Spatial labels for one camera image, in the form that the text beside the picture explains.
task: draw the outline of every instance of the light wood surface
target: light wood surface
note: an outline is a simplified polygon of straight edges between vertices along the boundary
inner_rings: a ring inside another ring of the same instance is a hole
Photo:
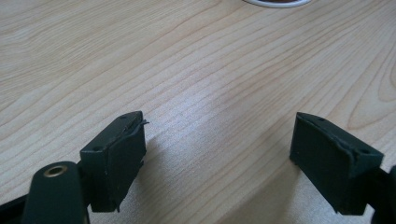
[[[146,165],[92,223],[369,223],[288,156],[315,114],[396,163],[396,1],[0,2],[0,203],[142,110]]]

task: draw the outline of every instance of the wooden table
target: wooden table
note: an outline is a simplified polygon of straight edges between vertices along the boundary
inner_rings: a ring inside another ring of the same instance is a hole
[[[0,3],[0,203],[142,110],[146,165],[92,223],[369,223],[289,160],[297,111],[396,163],[396,2]]]

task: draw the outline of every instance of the wood grain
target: wood grain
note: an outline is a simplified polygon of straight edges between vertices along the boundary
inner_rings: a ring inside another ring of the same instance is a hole
[[[92,223],[369,223],[336,215],[289,161],[297,111],[395,164],[396,2],[0,3],[0,203],[78,161],[142,110],[146,165],[119,214]]]

